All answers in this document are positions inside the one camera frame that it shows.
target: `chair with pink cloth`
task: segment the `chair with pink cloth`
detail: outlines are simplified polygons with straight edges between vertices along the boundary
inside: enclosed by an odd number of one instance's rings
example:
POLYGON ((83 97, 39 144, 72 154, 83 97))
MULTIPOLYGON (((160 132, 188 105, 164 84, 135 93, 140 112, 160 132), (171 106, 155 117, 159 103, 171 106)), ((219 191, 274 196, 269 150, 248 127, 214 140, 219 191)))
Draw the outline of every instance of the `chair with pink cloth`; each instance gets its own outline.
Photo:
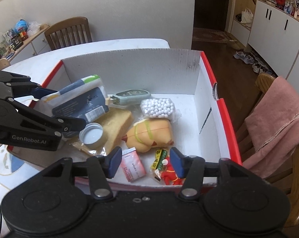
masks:
POLYGON ((243 166, 283 190, 291 202, 285 227, 299 224, 299 95, 282 77, 259 74, 259 89, 233 120, 243 166))

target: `white table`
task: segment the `white table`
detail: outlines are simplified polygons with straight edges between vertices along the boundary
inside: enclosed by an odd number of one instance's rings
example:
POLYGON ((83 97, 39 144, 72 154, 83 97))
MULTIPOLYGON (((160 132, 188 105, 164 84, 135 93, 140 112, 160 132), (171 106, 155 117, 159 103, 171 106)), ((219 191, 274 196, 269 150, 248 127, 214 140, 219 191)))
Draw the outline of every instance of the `white table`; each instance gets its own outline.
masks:
MULTIPOLYGON (((13 64, 5 69, 8 72, 28 75, 31 81, 42 83, 48 73, 62 59, 102 51, 142 49, 142 48, 170 48, 168 42, 162 39, 117 39, 81 44, 66 47, 42 55, 37 55, 13 64)), ((18 159, 10 156, 6 146, 0 147, 0 200, 14 187, 29 179, 38 171, 28 164, 22 164, 18 159)), ((3 220, 1 237, 8 233, 3 220)))

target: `metal screw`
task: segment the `metal screw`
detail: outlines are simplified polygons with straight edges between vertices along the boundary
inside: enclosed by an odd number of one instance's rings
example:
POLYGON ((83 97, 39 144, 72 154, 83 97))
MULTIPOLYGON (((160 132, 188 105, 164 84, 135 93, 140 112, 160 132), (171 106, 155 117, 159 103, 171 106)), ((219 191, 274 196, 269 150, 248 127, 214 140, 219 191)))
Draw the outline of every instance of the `metal screw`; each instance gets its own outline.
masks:
POLYGON ((149 197, 143 197, 142 200, 143 201, 150 201, 150 198, 149 197))
POLYGON ((97 189, 94 191, 94 195, 97 197, 106 197, 110 194, 111 192, 108 189, 97 189))
POLYGON ((192 188, 187 188, 187 189, 182 190, 182 194, 186 197, 195 196, 195 195, 197 195, 197 193, 198 192, 195 189, 192 189, 192 188))
POLYGON ((141 203, 142 200, 141 200, 140 198, 134 198, 134 199, 133 199, 133 202, 135 202, 135 203, 141 203))

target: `pink towel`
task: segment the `pink towel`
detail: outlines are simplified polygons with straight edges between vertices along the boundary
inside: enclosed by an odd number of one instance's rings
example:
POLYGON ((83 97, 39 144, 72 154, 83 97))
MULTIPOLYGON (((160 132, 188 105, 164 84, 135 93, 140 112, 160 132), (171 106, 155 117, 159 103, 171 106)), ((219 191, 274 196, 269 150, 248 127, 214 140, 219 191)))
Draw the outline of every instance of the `pink towel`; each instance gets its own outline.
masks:
POLYGON ((243 166, 266 178, 299 144, 299 95, 285 79, 276 78, 245 124, 256 153, 243 166))

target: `blue globe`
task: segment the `blue globe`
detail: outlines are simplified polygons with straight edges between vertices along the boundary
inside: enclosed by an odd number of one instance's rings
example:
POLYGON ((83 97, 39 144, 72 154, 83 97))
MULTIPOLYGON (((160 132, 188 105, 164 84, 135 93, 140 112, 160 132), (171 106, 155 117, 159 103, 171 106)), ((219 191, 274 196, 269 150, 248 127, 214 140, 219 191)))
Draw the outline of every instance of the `blue globe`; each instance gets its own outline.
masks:
POLYGON ((27 24, 27 22, 26 21, 24 21, 24 20, 20 20, 19 22, 17 22, 16 23, 16 25, 15 25, 15 32, 18 34, 18 33, 20 33, 20 31, 18 31, 18 29, 20 28, 20 27, 23 27, 25 30, 27 30, 27 28, 28 28, 28 24, 27 24))

